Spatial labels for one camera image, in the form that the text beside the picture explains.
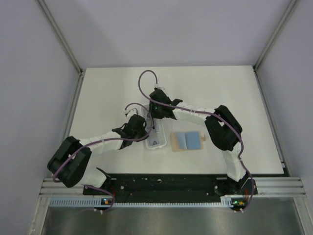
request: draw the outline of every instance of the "gray wall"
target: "gray wall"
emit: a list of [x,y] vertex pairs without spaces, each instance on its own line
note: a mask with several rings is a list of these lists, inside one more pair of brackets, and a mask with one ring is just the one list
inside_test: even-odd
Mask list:
[[0,1],[0,231],[26,234],[77,75],[34,0]]
[[292,173],[313,207],[313,1],[302,0],[260,70]]
[[290,0],[45,0],[86,67],[253,65]]

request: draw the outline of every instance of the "purple wire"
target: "purple wire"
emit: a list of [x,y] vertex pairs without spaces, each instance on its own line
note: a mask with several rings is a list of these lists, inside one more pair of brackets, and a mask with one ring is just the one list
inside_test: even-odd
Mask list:
[[217,119],[219,119],[220,121],[222,121],[223,123],[225,123],[226,126],[228,126],[231,131],[236,135],[236,137],[238,138],[240,144],[241,144],[241,150],[238,154],[238,159],[242,165],[242,167],[245,169],[245,171],[248,173],[248,176],[251,178],[251,185],[252,185],[252,189],[251,189],[251,196],[250,196],[250,199],[247,203],[247,206],[242,210],[243,212],[245,212],[247,210],[247,208],[250,206],[251,204],[251,200],[252,200],[252,197],[253,197],[253,193],[254,193],[254,181],[253,181],[253,178],[252,178],[252,174],[250,173],[250,171],[246,168],[245,164],[243,163],[243,160],[241,159],[241,154],[242,152],[244,151],[244,142],[243,140],[241,139],[241,136],[237,133],[237,131],[226,121],[224,120],[222,117],[220,117],[219,115],[217,114],[214,114],[214,113],[210,113],[210,112],[205,112],[205,111],[194,111],[194,110],[191,110],[191,109],[187,109],[187,108],[184,108],[184,107],[179,107],[179,106],[174,106],[174,105],[169,105],[169,104],[164,104],[164,103],[161,103],[161,102],[158,102],[156,100],[153,100],[151,99],[150,97],[146,96],[146,94],[142,91],[141,89],[141,86],[140,86],[140,81],[141,81],[141,78],[142,76],[146,73],[146,72],[151,72],[153,73],[153,75],[155,76],[156,78],[156,83],[157,83],[157,75],[152,71],[152,70],[145,70],[144,72],[141,73],[141,75],[139,76],[139,79],[138,79],[138,88],[139,88],[139,91],[140,93],[146,98],[148,99],[149,101],[153,102],[153,103],[156,103],[156,104],[160,104],[160,105],[163,105],[163,106],[166,106],[166,107],[170,107],[170,108],[176,108],[176,109],[181,109],[181,110],[185,110],[185,111],[189,111],[189,112],[194,112],[196,114],[207,114],[207,115],[211,115],[211,116],[214,116],[216,117]]
[[[131,105],[139,105],[139,106],[141,106],[141,107],[142,107],[143,109],[145,109],[146,112],[149,114],[150,118],[152,118],[152,116],[151,116],[149,110],[148,110],[145,106],[143,106],[142,104],[139,104],[139,103],[130,103],[130,104],[128,104],[128,105],[125,107],[125,110],[126,110],[129,106],[131,106]],[[151,133],[151,131],[152,131],[152,126],[150,127],[148,133],[147,133],[144,137],[141,137],[141,138],[139,138],[139,139],[107,138],[107,139],[104,139],[104,140],[99,140],[99,141],[94,141],[94,142],[88,143],[88,144],[86,144],[86,145],[80,147],[79,149],[77,149],[68,159],[66,159],[65,162],[63,162],[63,164],[59,167],[59,169],[57,169],[57,171],[54,173],[52,179],[53,179],[54,182],[59,183],[60,181],[57,181],[56,178],[58,177],[58,174],[60,173],[60,171],[61,171],[61,170],[64,168],[64,166],[65,166],[70,160],[72,160],[73,157],[75,157],[75,156],[77,155],[77,153],[78,153],[80,150],[82,150],[83,148],[87,148],[87,147],[89,147],[89,146],[91,146],[91,145],[98,144],[98,143],[101,143],[101,142],[103,142],[103,141],[142,141],[142,140],[146,139],[146,138],[149,136],[149,134]]]
[[[98,191],[101,191],[101,192],[104,192],[105,194],[109,195],[112,197],[113,201],[112,203],[110,203],[110,207],[108,207],[106,210],[103,210],[104,212],[108,212],[109,210],[112,209],[113,205],[115,204],[115,197],[113,196],[112,193],[110,193],[109,191],[106,191],[102,188],[96,188],[92,185],[84,185],[84,187],[87,187],[87,188],[91,188],[91,189],[94,189],[94,190],[98,190]],[[87,208],[87,209],[83,209],[83,210],[80,210],[78,212],[76,212],[75,214],[72,214],[70,217],[68,217],[67,219],[65,219],[65,221],[63,221],[61,224],[59,224],[58,226],[53,226],[52,225],[52,221],[51,221],[51,217],[49,218],[49,227],[52,229],[52,230],[56,230],[56,229],[59,229],[60,227],[62,227],[65,223],[67,223],[69,220],[71,220],[73,217],[75,217],[76,215],[80,214],[81,212],[86,212],[86,211],[92,211],[93,209],[91,208]]]
[[[141,106],[141,107],[149,114],[149,117],[152,119],[152,116],[151,116],[149,110],[148,110],[145,106],[143,106],[142,104],[135,103],[135,102],[134,102],[134,103],[130,103],[130,104],[128,104],[128,105],[125,107],[125,110],[127,110],[127,108],[128,108],[129,106],[131,106],[131,105],[139,105],[139,106]],[[150,126],[150,129],[149,129],[148,133],[147,133],[144,137],[141,137],[141,138],[139,138],[139,139],[108,138],[108,139],[104,139],[104,140],[94,141],[94,142],[88,143],[88,144],[86,144],[86,145],[80,147],[79,149],[77,149],[68,159],[66,159],[66,161],[65,161],[65,162],[59,167],[59,169],[54,173],[54,175],[53,175],[53,177],[52,177],[52,180],[53,180],[54,182],[56,182],[56,183],[61,182],[61,181],[57,181],[57,180],[56,180],[56,178],[58,177],[58,174],[59,174],[60,171],[64,168],[64,166],[65,166],[70,160],[72,160],[73,157],[75,157],[75,156],[77,155],[77,153],[78,153],[80,150],[82,150],[83,148],[89,147],[89,146],[94,145],[94,144],[101,143],[102,141],[120,141],[120,140],[122,140],[122,141],[142,141],[142,140],[146,139],[146,138],[149,136],[149,134],[151,133],[151,131],[152,131],[152,125]],[[107,212],[108,210],[110,210],[110,209],[112,208],[112,206],[113,206],[114,203],[115,203],[115,197],[114,197],[110,192],[108,192],[108,191],[106,191],[106,190],[104,190],[104,189],[101,189],[101,188],[96,188],[96,187],[91,186],[91,185],[84,185],[84,186],[85,186],[85,187],[88,187],[88,188],[92,188],[92,189],[94,189],[94,190],[98,190],[98,191],[104,192],[104,193],[108,194],[109,196],[111,196],[111,197],[113,198],[113,202],[112,202],[111,206],[110,206],[107,210],[105,210],[105,211]]]
[[92,186],[92,185],[84,185],[84,186],[87,187],[87,188],[90,188],[90,189],[94,189],[94,190],[98,190],[98,191],[100,191],[100,192],[104,192],[105,194],[111,196],[112,199],[113,199],[113,201],[112,201],[112,203],[110,204],[110,207],[105,210],[105,212],[108,212],[109,210],[112,209],[112,207],[113,207],[113,205],[114,205],[114,203],[115,203],[115,197],[114,197],[114,195],[113,195],[112,193],[110,193],[109,191],[106,191],[106,190],[104,190],[104,189],[102,189],[102,188],[97,188],[97,187]]

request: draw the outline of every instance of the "purple cable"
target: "purple cable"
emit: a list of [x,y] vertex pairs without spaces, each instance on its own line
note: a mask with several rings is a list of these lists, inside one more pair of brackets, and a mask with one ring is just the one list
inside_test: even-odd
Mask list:
[[[149,114],[150,118],[152,119],[152,116],[151,116],[149,110],[148,110],[145,106],[143,106],[142,104],[139,104],[139,103],[130,103],[129,105],[127,105],[127,106],[125,107],[125,110],[126,110],[129,106],[131,106],[131,105],[139,105],[139,106],[141,106],[143,109],[146,110],[146,112]],[[61,170],[64,168],[64,166],[65,166],[70,160],[72,160],[73,157],[75,157],[76,154],[77,154],[80,150],[82,150],[83,148],[87,148],[87,147],[89,147],[89,146],[91,146],[91,145],[98,144],[98,143],[101,143],[101,142],[103,142],[103,141],[142,141],[142,140],[146,139],[146,138],[149,136],[149,134],[151,133],[151,131],[152,131],[152,126],[150,127],[148,133],[147,133],[144,137],[141,137],[141,138],[139,138],[139,139],[107,138],[107,139],[104,139],[104,140],[100,140],[100,141],[95,141],[95,142],[88,143],[88,144],[86,144],[86,145],[80,147],[79,149],[77,149],[68,159],[66,159],[65,162],[63,162],[63,164],[59,167],[59,169],[57,169],[57,171],[54,173],[52,179],[53,179],[54,182],[59,183],[60,181],[57,181],[56,178],[58,177],[58,174],[60,173],[60,171],[61,171]]]
[[153,100],[151,99],[150,97],[146,96],[146,94],[142,91],[141,89],[141,86],[140,86],[140,81],[141,81],[141,78],[142,76],[146,73],[146,72],[151,72],[153,73],[153,75],[155,76],[156,78],[156,83],[157,83],[157,75],[152,71],[152,70],[145,70],[144,72],[141,73],[141,75],[139,76],[139,79],[138,79],[138,88],[139,88],[139,91],[140,93],[146,98],[148,99],[149,101],[153,102],[153,103],[156,103],[156,104],[160,104],[160,105],[163,105],[163,106],[166,106],[166,107],[170,107],[170,108],[176,108],[176,109],[181,109],[181,110],[185,110],[185,111],[189,111],[189,112],[194,112],[196,114],[207,114],[207,115],[211,115],[211,116],[214,116],[216,117],[217,119],[219,119],[220,121],[222,121],[223,123],[225,123],[226,126],[228,126],[231,131],[236,135],[236,137],[238,138],[240,144],[241,144],[241,150],[238,154],[238,159],[242,165],[242,167],[245,169],[245,171],[248,173],[248,176],[251,178],[251,185],[252,185],[252,189],[251,189],[251,196],[250,196],[250,199],[247,203],[247,206],[242,210],[242,212],[245,212],[247,210],[247,208],[250,206],[251,204],[251,200],[252,200],[252,197],[253,197],[253,193],[254,193],[254,181],[253,181],[253,178],[252,178],[252,174],[250,173],[250,171],[246,168],[245,164],[243,163],[243,160],[241,159],[241,154],[242,152],[244,151],[244,142],[243,140],[241,139],[241,136],[237,133],[237,131],[226,121],[224,120],[222,117],[220,117],[219,115],[217,114],[214,114],[214,113],[210,113],[210,112],[204,112],[204,111],[194,111],[194,110],[191,110],[191,109],[187,109],[187,108],[184,108],[184,107],[179,107],[179,106],[174,106],[174,105],[169,105],[169,104],[164,104],[164,103],[161,103],[161,102],[158,102],[156,100]]
[[[110,193],[109,191],[106,191],[102,188],[96,188],[92,185],[84,185],[84,187],[87,187],[87,188],[91,188],[91,189],[94,189],[94,190],[98,190],[98,191],[101,191],[101,192],[104,192],[105,194],[109,195],[112,197],[113,201],[112,203],[110,203],[110,207],[108,207],[106,210],[103,210],[104,212],[108,212],[109,210],[112,209],[114,203],[115,203],[115,197],[113,196],[112,193]],[[65,219],[65,221],[63,221],[61,224],[59,224],[58,226],[53,226],[52,225],[52,221],[51,221],[51,217],[49,217],[49,227],[52,229],[52,230],[56,230],[56,229],[59,229],[60,227],[62,227],[65,223],[67,223],[69,220],[71,220],[73,217],[75,217],[76,215],[80,214],[81,212],[86,212],[86,211],[93,211],[92,208],[87,208],[87,209],[83,209],[83,210],[80,210],[78,212],[76,212],[75,214],[72,214],[70,217],[68,217],[67,219]]]

